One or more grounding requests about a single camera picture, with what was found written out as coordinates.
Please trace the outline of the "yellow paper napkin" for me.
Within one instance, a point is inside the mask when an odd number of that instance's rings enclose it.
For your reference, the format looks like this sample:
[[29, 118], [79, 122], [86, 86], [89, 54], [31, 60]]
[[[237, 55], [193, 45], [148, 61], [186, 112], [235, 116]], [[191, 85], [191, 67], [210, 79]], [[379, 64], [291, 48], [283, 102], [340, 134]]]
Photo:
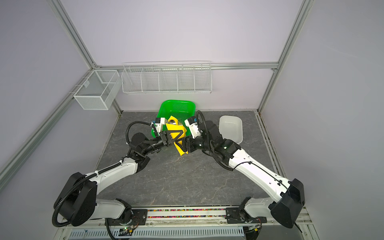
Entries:
[[180, 156], [184, 154], [188, 154], [187, 150], [182, 150], [182, 138], [186, 136], [187, 129], [184, 127], [181, 121], [179, 121], [177, 118], [170, 116], [168, 119], [168, 123], [166, 124], [167, 130], [171, 131], [171, 137], [172, 139], [176, 139], [177, 141], [174, 143], [177, 151], [179, 152]]

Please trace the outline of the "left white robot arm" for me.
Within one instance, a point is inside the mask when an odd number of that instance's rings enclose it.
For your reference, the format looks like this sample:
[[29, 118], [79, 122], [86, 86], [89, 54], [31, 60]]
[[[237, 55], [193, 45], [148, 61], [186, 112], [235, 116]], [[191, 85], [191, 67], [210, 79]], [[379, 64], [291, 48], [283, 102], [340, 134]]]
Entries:
[[149, 153], [178, 143], [187, 131], [182, 125], [167, 124], [167, 131], [161, 131], [149, 140], [143, 133], [129, 136], [129, 130], [135, 124], [137, 122], [129, 124], [126, 131], [126, 142], [130, 149], [124, 158], [102, 170], [86, 175], [77, 172], [70, 176], [54, 203], [54, 227], [76, 227], [96, 219], [113, 219], [120, 225], [133, 221], [134, 213], [130, 204], [121, 199], [98, 199], [98, 194], [115, 182], [143, 170], [150, 161], [147, 156]]

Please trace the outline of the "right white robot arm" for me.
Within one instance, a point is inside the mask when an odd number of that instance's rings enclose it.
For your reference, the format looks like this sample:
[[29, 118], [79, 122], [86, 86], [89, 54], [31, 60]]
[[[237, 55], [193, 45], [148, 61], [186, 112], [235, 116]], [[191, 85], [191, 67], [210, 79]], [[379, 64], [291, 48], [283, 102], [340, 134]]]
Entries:
[[212, 157], [222, 168], [238, 171], [257, 184], [272, 199], [268, 205], [272, 217], [282, 226], [293, 228], [305, 206], [304, 185], [298, 179], [284, 178], [252, 158], [239, 144], [222, 137], [212, 121], [206, 121], [203, 113], [185, 120], [191, 135], [186, 137], [182, 149], [196, 150]]

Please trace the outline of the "green plastic basket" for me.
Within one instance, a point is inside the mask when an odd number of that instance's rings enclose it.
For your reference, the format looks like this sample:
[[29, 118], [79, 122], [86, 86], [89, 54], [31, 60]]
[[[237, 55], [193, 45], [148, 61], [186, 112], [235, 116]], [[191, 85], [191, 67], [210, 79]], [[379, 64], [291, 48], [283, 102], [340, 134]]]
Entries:
[[173, 116], [179, 123], [186, 128], [186, 136], [190, 136], [191, 132], [185, 125], [185, 120], [195, 115], [196, 105], [191, 101], [167, 100], [161, 104], [157, 118], [166, 118], [167, 120]]

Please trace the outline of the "white plastic tray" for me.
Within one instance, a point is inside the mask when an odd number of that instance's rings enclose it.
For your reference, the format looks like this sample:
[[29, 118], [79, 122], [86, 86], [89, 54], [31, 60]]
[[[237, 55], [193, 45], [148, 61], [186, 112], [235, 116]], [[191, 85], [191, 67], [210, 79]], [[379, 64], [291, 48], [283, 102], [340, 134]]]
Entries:
[[243, 141], [243, 122], [239, 117], [221, 116], [219, 131], [224, 139], [230, 139], [237, 144]]

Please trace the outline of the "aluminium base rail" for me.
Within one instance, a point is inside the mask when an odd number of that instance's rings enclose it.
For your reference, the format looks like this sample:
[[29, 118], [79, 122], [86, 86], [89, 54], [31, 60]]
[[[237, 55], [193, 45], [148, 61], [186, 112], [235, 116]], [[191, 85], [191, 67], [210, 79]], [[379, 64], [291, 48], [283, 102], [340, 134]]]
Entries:
[[300, 240], [317, 240], [314, 224], [306, 209], [302, 209], [291, 229], [271, 215], [270, 200], [251, 200], [248, 207], [239, 206], [161, 206], [133, 209], [133, 219], [127, 225], [116, 220], [95, 219], [78, 227], [58, 229], [56, 240], [176, 240], [207, 238], [239, 238], [261, 240], [264, 232], [288, 232]]

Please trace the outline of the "white mesh wall box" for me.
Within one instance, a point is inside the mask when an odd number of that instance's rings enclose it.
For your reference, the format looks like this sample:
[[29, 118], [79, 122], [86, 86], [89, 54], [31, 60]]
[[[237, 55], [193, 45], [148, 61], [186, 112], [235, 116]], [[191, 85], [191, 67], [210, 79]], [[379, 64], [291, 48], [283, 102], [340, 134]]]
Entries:
[[74, 97], [83, 110], [109, 110], [121, 87], [117, 70], [93, 70]]

